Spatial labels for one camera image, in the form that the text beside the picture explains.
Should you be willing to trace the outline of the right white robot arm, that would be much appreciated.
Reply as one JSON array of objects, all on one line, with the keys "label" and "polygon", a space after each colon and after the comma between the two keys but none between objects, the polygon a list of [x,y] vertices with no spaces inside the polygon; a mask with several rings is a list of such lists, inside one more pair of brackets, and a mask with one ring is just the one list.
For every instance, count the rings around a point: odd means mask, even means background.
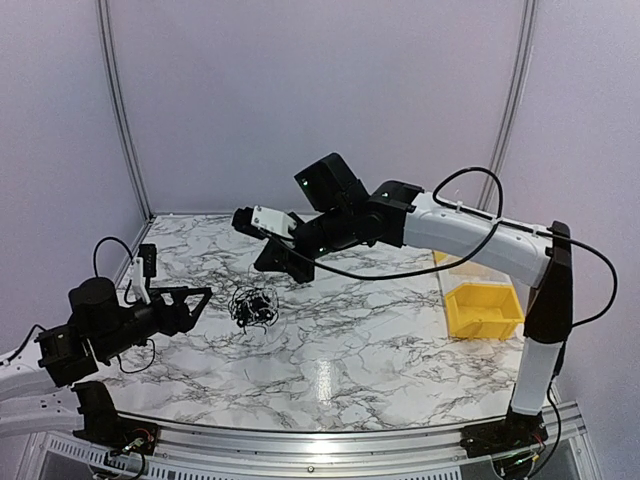
[{"label": "right white robot arm", "polygon": [[267,244],[254,263],[261,272],[284,272],[313,281],[319,258],[358,245],[440,251],[520,280],[532,297],[524,322],[524,348],[504,419],[466,427],[461,445],[476,457],[544,440],[542,407],[560,366],[573,324],[570,231],[554,222],[535,227],[445,201],[422,187],[386,181],[368,192],[344,159],[331,153],[295,176],[318,217],[264,206],[238,210],[233,226]]}]

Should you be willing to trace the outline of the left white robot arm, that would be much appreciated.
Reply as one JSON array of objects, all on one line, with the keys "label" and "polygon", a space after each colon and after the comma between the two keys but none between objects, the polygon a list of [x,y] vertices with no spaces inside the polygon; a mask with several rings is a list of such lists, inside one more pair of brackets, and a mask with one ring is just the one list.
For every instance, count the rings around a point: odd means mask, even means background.
[{"label": "left white robot arm", "polygon": [[124,418],[100,381],[101,365],[155,334],[187,333],[212,297],[208,287],[154,288],[147,301],[119,303],[114,283],[90,278],[69,293],[72,314],[60,326],[29,334],[1,357],[1,434],[69,431],[93,444],[153,452],[159,427]]}]

